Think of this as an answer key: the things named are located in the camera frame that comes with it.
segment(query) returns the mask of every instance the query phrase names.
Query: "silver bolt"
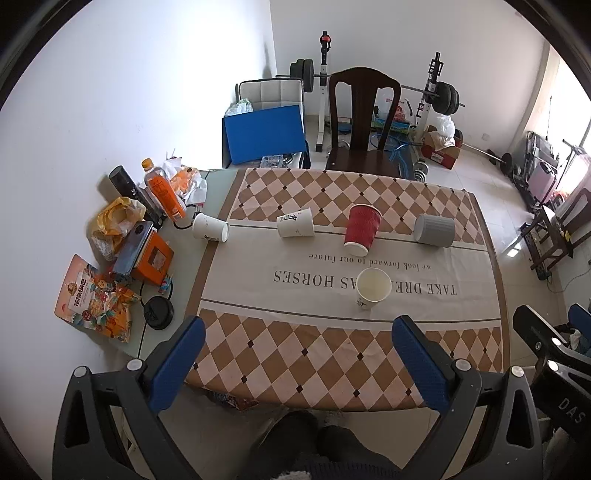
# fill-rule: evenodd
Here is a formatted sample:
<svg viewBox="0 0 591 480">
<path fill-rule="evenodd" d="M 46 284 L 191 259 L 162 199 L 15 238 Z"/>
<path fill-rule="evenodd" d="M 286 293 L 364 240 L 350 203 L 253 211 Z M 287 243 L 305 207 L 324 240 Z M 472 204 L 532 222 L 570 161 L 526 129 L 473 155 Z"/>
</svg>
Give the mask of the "silver bolt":
<svg viewBox="0 0 591 480">
<path fill-rule="evenodd" d="M 518 365 L 514 365 L 511 367 L 511 373 L 516 377 L 523 377 L 524 374 L 523 369 Z"/>
<path fill-rule="evenodd" d="M 76 367 L 74 370 L 74 376 L 77 378 L 84 377 L 88 369 L 84 366 Z"/>
<path fill-rule="evenodd" d="M 133 360 L 130 360 L 129 362 L 127 362 L 127 370 L 131 370 L 132 372 L 135 372 L 136 370 L 139 370 L 140 368 L 142 368 L 143 364 L 144 363 L 139 358 L 134 358 Z"/>
<path fill-rule="evenodd" d="M 456 368 L 458 370 L 462 370 L 463 372 L 467 372 L 472 368 L 472 366 L 470 365 L 470 362 L 468 360 L 460 358 L 459 360 L 456 360 Z"/>
</svg>

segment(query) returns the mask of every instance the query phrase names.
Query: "red cardboard box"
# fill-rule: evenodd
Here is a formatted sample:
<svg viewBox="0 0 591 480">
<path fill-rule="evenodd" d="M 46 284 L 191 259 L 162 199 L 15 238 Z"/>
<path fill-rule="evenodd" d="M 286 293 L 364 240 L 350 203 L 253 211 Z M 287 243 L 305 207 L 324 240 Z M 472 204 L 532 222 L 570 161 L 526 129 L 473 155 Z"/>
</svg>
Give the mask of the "red cardboard box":
<svg viewBox="0 0 591 480">
<path fill-rule="evenodd" d="M 433 132 L 435 130 L 436 128 L 434 126 L 429 125 L 427 128 L 427 133 Z M 435 145 L 433 143 L 433 139 L 431 139 L 431 135 L 425 135 L 424 144 L 421 147 L 421 155 L 425 158 L 436 161 L 445 168 L 449 168 L 451 170 L 453 164 L 460 156 L 460 149 L 462 148 L 462 140 L 458 137 L 456 137 L 455 140 L 456 145 L 454 147 L 446 147 L 442 150 L 435 151 Z"/>
</svg>

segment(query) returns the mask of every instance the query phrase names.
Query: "blue board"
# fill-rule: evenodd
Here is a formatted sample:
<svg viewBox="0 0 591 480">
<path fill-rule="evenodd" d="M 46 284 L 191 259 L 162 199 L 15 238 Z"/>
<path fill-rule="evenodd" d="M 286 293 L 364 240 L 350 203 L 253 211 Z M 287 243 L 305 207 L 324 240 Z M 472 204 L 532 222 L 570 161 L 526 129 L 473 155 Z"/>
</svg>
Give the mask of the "blue board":
<svg viewBox="0 0 591 480">
<path fill-rule="evenodd" d="M 226 116 L 223 124 L 234 164 L 306 151 L 298 105 Z"/>
</svg>

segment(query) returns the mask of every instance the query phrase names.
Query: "person's leg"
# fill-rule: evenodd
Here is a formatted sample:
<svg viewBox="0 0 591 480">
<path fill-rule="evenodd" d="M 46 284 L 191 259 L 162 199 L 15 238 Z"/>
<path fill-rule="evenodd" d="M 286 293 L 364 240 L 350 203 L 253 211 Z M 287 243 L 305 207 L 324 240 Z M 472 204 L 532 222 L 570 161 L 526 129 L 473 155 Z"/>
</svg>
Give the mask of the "person's leg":
<svg viewBox="0 0 591 480">
<path fill-rule="evenodd" d="M 329 425 L 320 429 L 316 447 L 331 462 L 365 463 L 400 471 L 387 457 L 366 448 L 351 430 L 343 427 Z"/>
<path fill-rule="evenodd" d="M 252 451 L 236 480 L 270 480 L 289 471 L 301 454 L 316 453 L 317 433 L 310 412 L 289 412 Z"/>
</svg>

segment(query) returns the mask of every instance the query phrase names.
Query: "red cup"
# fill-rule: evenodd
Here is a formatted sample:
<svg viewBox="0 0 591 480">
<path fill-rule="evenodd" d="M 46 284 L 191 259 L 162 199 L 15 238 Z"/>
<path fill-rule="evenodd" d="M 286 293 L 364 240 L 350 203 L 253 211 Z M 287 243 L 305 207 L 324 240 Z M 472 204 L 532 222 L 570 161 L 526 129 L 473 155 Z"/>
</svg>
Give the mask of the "red cup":
<svg viewBox="0 0 591 480">
<path fill-rule="evenodd" d="M 382 214 L 376 207 L 363 203 L 353 205 L 345 233 L 347 252 L 356 257 L 366 256 L 381 221 Z"/>
</svg>

